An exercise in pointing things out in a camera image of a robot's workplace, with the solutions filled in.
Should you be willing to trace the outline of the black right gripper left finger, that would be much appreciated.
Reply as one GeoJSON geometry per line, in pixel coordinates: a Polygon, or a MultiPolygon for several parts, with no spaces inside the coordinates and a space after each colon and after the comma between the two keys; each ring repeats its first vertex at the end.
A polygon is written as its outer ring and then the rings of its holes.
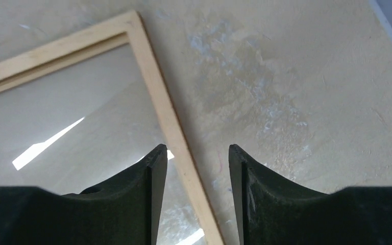
{"type": "Polygon", "coordinates": [[[167,163],[160,144],[78,194],[0,186],[0,244],[155,244],[167,163]]]}

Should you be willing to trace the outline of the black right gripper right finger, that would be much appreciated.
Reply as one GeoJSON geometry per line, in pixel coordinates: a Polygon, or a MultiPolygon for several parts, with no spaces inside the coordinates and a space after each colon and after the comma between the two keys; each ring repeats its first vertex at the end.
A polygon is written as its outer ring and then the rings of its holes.
{"type": "Polygon", "coordinates": [[[240,244],[392,244],[392,187],[325,194],[229,146],[240,244]]]}

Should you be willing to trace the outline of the clear acrylic glass pane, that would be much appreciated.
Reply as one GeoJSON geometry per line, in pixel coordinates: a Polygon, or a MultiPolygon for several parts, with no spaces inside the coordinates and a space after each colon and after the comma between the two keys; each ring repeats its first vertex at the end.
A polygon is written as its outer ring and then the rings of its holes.
{"type": "Polygon", "coordinates": [[[0,186],[78,194],[160,144],[168,163],[155,244],[204,244],[129,46],[0,93],[0,186]]]}

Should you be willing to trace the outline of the light wooden picture frame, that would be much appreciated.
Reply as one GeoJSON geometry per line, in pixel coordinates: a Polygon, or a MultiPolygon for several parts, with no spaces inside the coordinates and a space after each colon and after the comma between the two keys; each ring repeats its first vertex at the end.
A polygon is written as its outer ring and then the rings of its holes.
{"type": "Polygon", "coordinates": [[[130,44],[154,105],[176,169],[207,244],[223,244],[220,228],[174,110],[142,18],[131,10],[0,62],[0,92],[130,44]]]}

